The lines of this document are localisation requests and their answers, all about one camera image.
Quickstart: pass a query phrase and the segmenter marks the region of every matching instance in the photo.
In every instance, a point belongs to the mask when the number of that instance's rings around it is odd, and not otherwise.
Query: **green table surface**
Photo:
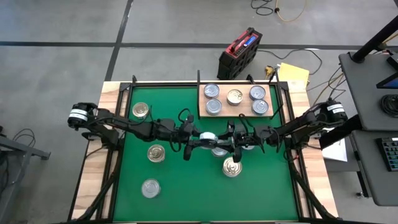
[[[271,86],[274,111],[277,109],[275,88]],[[132,106],[138,102],[152,105],[152,116],[172,118],[177,126],[178,113],[189,108],[195,125],[201,131],[221,134],[229,119],[202,118],[197,114],[196,88],[144,88],[132,93]],[[277,115],[270,118],[250,118],[253,124],[280,126]],[[165,147],[165,160],[153,163],[147,150],[153,144]],[[168,142],[143,142],[126,134],[121,175],[114,214],[115,222],[170,221],[266,221],[296,220],[294,193],[287,162],[274,147],[264,145],[244,151],[243,170],[234,178],[224,175],[223,161],[210,150],[196,148],[189,161],[183,160],[183,149],[173,152]],[[146,179],[156,179],[161,192],[155,198],[145,198],[141,185]]]

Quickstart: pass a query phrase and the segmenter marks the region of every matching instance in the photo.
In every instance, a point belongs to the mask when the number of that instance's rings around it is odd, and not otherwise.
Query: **keyboard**
[[[376,143],[388,171],[398,171],[398,138],[379,138]]]

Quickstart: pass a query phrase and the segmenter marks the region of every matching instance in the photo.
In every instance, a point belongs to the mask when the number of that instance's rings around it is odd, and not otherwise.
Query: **gray floor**
[[[301,1],[280,1],[283,15],[300,12]],[[0,41],[114,42],[127,0],[0,0]],[[228,43],[247,27],[264,34],[262,44],[362,45],[397,14],[393,0],[308,0],[296,22],[261,17],[243,0],[135,0],[123,42]],[[216,78],[223,49],[129,49],[118,55],[112,80],[194,80]],[[278,55],[288,50],[272,50]],[[344,50],[317,50],[323,65],[309,88],[330,78]],[[112,48],[0,47],[0,125],[13,136],[32,128],[49,161],[32,160],[12,219],[29,223],[65,221],[72,202],[86,141],[67,127],[72,104],[97,102]],[[264,78],[265,65],[282,61],[259,52],[238,79]],[[318,60],[295,52],[283,62],[314,71]],[[308,92],[311,103],[322,88]],[[326,91],[321,98],[329,95]],[[349,91],[339,97],[349,116],[356,111]],[[355,174],[331,173],[341,217],[398,223],[397,208],[357,199]]]

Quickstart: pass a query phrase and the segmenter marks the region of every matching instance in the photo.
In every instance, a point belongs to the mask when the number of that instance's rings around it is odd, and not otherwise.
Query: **wooden tray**
[[[200,85],[199,87],[199,116],[201,117],[237,117],[239,114],[244,114],[249,117],[258,117],[259,115],[254,114],[251,111],[251,105],[253,103],[252,99],[250,99],[249,92],[250,89],[254,85],[247,85],[247,84],[242,84],[242,85],[218,85],[220,88],[220,93],[218,97],[216,98],[221,102],[223,105],[223,109],[221,112],[216,115],[209,115],[206,112],[206,103],[209,101],[208,98],[205,97],[204,91],[205,91],[205,85]],[[272,116],[274,114],[274,110],[272,109],[272,101],[271,101],[271,95],[269,91],[269,85],[259,85],[262,86],[266,90],[266,97],[264,100],[268,103],[268,111],[260,116]],[[238,106],[231,106],[228,104],[226,101],[226,95],[230,90],[237,89],[240,90],[243,94],[243,100]]]

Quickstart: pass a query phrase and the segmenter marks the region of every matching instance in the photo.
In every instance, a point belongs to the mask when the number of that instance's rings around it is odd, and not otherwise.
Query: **white paper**
[[[322,150],[323,158],[347,162],[346,143],[342,139]]]

